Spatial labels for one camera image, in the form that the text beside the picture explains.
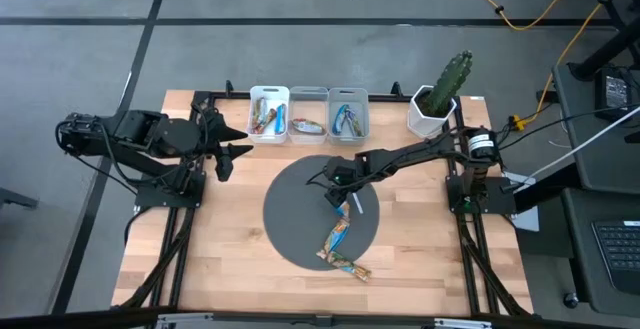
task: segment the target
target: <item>wooden table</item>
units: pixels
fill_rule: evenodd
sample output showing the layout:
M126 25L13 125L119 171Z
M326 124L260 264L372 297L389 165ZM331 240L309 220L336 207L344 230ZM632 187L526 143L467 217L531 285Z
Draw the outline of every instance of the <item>wooden table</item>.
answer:
M187 118L193 91L167 92L163 112ZM482 97L462 97L468 126L489 127ZM247 100L217 100L227 125L244 131ZM356 262L372 270L362 283L340 270L297 267L273 248L262 221L264 196L276 175L295 160L312 154L342 155L395 149L419 139L406 127L406 103L370 103L370 138L363 147L256 145L234 161L226 183L215 179L215 161L202 206L196 211L179 308L199 311L295 312L390 315L469 315L460 241L449 213L444 177L437 160L399 171L375 183L380 226L371 247ZM248 139L233 144L250 143ZM493 168L493 175L499 172ZM156 264L167 208L140 217L129 236L113 304L128 299ZM519 304L531 311L518 242L513 228L498 215L485 215L484 227L494 271ZM483 280L476 283L483 311L488 311ZM173 269L167 271L161 303L168 301Z

